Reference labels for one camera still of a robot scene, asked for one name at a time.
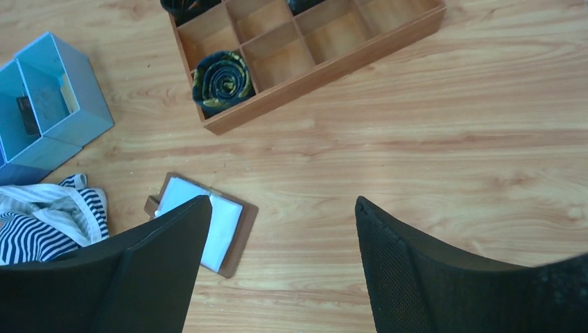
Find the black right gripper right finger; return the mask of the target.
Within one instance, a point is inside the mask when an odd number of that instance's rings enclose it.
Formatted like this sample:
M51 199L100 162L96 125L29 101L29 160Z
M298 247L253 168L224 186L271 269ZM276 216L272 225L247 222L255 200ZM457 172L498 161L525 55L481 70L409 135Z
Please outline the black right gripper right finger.
M587 256L535 267L476 255L365 197L358 245L378 332L586 332Z

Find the brown leather card holder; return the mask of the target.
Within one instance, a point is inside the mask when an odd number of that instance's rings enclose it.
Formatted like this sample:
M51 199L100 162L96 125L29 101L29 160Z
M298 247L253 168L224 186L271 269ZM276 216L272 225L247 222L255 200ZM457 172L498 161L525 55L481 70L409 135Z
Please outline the brown leather card holder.
M179 173L168 172L159 193L147 198L144 210L154 219L195 196L208 196L212 206L201 265L230 279L237 271L259 208Z

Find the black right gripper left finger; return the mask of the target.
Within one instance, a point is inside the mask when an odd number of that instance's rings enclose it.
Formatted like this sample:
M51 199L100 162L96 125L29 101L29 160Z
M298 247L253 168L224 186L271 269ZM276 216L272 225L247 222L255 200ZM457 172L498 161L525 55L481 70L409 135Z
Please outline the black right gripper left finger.
M2 332L181 332L212 206L196 196L51 262L1 268Z

